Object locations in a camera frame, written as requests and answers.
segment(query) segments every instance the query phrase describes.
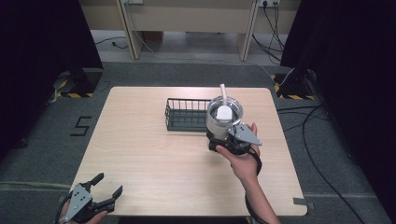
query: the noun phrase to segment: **black wire basket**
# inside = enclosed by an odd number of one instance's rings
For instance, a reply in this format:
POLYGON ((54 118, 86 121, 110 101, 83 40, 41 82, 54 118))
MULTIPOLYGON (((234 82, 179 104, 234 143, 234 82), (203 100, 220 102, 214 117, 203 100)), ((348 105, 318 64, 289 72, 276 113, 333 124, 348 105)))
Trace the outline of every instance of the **black wire basket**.
POLYGON ((210 101, 168 98, 165 109, 167 130, 206 132, 206 112, 210 101))

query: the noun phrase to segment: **wooden table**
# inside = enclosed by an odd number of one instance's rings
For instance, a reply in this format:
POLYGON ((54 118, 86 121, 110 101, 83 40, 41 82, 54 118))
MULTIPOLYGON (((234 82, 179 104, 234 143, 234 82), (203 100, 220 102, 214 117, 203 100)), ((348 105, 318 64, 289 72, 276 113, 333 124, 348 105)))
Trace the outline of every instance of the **wooden table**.
MULTIPOLYGON (((228 88, 244 107, 245 123, 256 122, 261 147, 260 183, 279 216, 303 216, 306 206, 269 90, 228 88)), ((117 216, 248 216, 245 192, 230 163, 209 151, 205 133, 168 132, 167 98, 212 99, 219 88, 116 87, 108 95, 74 185, 99 173, 96 202, 120 185, 117 216)))

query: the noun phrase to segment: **black strap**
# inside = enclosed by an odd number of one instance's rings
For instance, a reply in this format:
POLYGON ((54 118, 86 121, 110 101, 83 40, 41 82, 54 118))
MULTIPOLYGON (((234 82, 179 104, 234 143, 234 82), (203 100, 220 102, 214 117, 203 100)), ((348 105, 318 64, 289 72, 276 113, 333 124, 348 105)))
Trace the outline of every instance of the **black strap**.
MULTIPOLYGON (((247 151, 249 155, 251 155, 254 160, 257 162, 257 175, 260 173, 262 170, 262 160, 260 160, 259 155, 257 154, 256 150, 252 148, 252 150, 247 151)), ((268 224, 268 222, 262 220, 257 214, 253 211, 253 208, 251 207, 250 203, 248 202, 248 196, 245 194, 245 203, 247 205, 247 210, 250 213, 250 215, 259 223, 261 224, 268 224)))
POLYGON ((60 207, 59 207, 59 209, 58 209, 58 212, 56 213, 56 217, 55 217, 55 220, 54 220, 53 224, 58 224, 58 223, 59 223, 59 218, 61 218, 62 209, 64 208, 64 205, 66 204, 67 200, 69 200, 69 199, 72 198, 72 195, 73 195, 73 190, 70 191, 70 192, 67 194, 67 196, 64 197, 64 199, 62 200, 61 205, 60 205, 60 207))

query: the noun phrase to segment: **desk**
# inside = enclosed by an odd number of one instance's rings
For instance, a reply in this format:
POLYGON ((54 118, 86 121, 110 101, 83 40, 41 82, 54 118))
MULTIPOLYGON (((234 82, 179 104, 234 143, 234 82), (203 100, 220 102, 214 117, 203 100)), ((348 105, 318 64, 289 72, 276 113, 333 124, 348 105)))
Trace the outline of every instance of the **desk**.
POLYGON ((236 33, 239 57, 248 55, 257 0, 144 0, 143 5, 117 0, 133 59, 138 59, 142 41, 136 31, 236 33))
MULTIPOLYGON (((279 216, 303 216, 303 198, 271 93, 228 88, 244 107, 242 121, 258 125, 263 142, 259 180, 279 216)), ((212 99, 219 88, 116 87, 108 95, 74 185, 99 173, 95 201, 120 185, 117 216, 248 216, 245 192, 230 163, 209 151, 205 133, 168 132, 167 98, 212 99)))

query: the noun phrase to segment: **human hand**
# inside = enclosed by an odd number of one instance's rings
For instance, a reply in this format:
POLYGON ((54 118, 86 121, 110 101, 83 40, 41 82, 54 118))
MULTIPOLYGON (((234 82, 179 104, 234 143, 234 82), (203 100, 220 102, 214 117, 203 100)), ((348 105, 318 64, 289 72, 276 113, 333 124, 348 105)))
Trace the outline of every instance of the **human hand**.
MULTIPOLYGON (((253 123, 251 126, 248 125, 249 129, 257 135, 257 126, 253 123)), ((251 144, 251 150, 255 150, 257 155, 260 157, 259 147, 251 144)), ((257 162, 249 154, 245 153, 242 155, 234 155, 227 148, 222 146, 216 146, 216 150, 225 157, 231 163, 233 173, 244 182, 246 180, 257 179, 257 162)))
MULTIPOLYGON (((66 215, 67 208, 69 207, 69 205, 70 205, 70 199, 67 200, 67 202, 64 204, 64 207, 62 208, 60 217, 64 217, 66 215)), ((88 221, 86 224, 98 224, 102 219, 105 218, 106 215, 107 215, 107 211, 103 211, 103 212, 97 214, 96 216, 94 216, 93 218, 91 218, 91 220, 88 221)), ((77 222, 75 222, 73 220, 71 220, 69 222, 64 222, 64 223, 65 224, 77 224, 77 222)))

